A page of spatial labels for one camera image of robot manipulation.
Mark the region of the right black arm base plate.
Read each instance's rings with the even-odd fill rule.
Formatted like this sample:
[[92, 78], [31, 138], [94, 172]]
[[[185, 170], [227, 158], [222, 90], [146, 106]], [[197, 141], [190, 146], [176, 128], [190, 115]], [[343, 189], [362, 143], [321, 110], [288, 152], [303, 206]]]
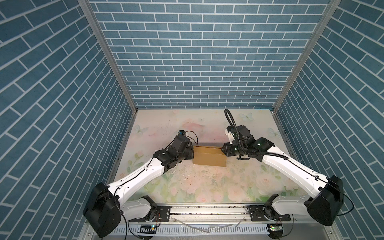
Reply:
[[276, 211], [267, 208], [264, 205], [247, 205], [246, 210], [249, 213], [252, 222], [289, 222], [292, 220], [290, 215], [279, 215]]

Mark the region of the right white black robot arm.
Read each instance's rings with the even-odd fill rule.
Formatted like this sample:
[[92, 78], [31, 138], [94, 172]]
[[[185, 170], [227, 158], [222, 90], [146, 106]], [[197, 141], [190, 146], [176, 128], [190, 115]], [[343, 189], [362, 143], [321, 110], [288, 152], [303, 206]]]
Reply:
[[288, 156], [266, 138], [255, 139], [245, 126], [228, 126], [229, 142], [222, 147], [227, 157], [256, 159], [270, 166], [301, 187], [306, 195], [272, 195], [264, 204], [265, 217], [271, 221], [284, 215], [310, 216], [324, 226], [332, 226], [344, 205], [343, 182], [336, 176], [317, 173]]

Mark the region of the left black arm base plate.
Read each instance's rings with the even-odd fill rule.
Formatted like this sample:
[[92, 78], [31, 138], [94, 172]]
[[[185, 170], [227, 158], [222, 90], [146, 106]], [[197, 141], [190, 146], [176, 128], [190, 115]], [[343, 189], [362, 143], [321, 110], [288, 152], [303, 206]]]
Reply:
[[171, 213], [171, 206], [157, 206], [157, 209], [151, 208], [143, 218], [135, 218], [129, 220], [130, 223], [154, 223], [169, 222]]

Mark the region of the brown cardboard paper box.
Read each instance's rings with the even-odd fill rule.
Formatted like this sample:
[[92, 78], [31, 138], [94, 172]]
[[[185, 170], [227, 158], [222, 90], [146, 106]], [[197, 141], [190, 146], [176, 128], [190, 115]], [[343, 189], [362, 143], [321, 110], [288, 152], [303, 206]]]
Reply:
[[217, 147], [194, 146], [194, 165], [226, 167], [227, 156]]

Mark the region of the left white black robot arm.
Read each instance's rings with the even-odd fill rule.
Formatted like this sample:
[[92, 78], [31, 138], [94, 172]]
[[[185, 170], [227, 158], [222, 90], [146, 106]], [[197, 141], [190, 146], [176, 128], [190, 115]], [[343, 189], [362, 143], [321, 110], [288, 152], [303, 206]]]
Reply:
[[99, 183], [91, 190], [83, 215], [99, 238], [112, 233], [121, 221], [126, 224], [130, 220], [155, 221], [151, 230], [160, 226], [162, 213], [149, 196], [136, 201], [129, 199], [183, 160], [191, 160], [194, 156], [193, 142], [195, 140], [187, 136], [185, 131], [179, 131], [167, 147], [156, 151], [149, 161], [128, 176], [107, 185]]

